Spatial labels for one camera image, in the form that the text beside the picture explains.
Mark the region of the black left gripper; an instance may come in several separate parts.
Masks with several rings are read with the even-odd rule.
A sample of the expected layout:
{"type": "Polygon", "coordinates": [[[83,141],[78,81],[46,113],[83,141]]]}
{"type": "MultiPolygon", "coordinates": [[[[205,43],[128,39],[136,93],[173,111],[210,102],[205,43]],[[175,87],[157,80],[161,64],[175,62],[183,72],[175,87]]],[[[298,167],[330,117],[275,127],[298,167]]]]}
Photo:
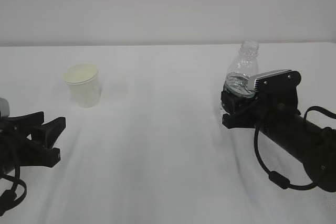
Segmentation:
{"type": "Polygon", "coordinates": [[[1,134],[14,148],[13,163],[21,167],[54,167],[60,161],[60,149],[55,142],[66,128],[66,118],[59,117],[46,124],[44,112],[39,111],[17,117],[6,117],[6,127],[1,134]]]}

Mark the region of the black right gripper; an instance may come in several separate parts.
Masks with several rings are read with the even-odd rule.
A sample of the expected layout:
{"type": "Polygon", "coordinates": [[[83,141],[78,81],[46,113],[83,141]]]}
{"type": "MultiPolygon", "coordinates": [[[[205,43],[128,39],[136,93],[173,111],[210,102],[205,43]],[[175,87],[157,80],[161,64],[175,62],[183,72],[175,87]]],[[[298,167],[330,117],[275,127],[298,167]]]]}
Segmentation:
{"type": "Polygon", "coordinates": [[[301,74],[298,71],[291,71],[288,79],[291,79],[292,89],[275,94],[255,92],[252,98],[238,97],[223,90],[221,103],[226,113],[222,117],[222,124],[228,129],[253,129],[268,115],[300,115],[297,86],[301,82],[301,74]]]}

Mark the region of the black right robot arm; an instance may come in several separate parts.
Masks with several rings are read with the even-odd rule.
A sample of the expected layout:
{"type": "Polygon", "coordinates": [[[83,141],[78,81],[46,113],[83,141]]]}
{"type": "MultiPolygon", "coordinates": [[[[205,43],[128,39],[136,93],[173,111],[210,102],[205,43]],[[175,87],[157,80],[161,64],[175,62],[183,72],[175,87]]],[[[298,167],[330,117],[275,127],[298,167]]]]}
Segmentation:
{"type": "Polygon", "coordinates": [[[335,192],[335,129],[318,127],[298,110],[297,86],[301,74],[285,69],[235,79],[253,96],[238,94],[224,84],[220,99],[226,113],[222,124],[228,129],[255,130],[254,152],[269,180],[282,189],[304,191],[319,187],[335,192]],[[270,170],[259,153],[259,133],[301,162],[311,183],[294,185],[285,176],[270,170]]]}

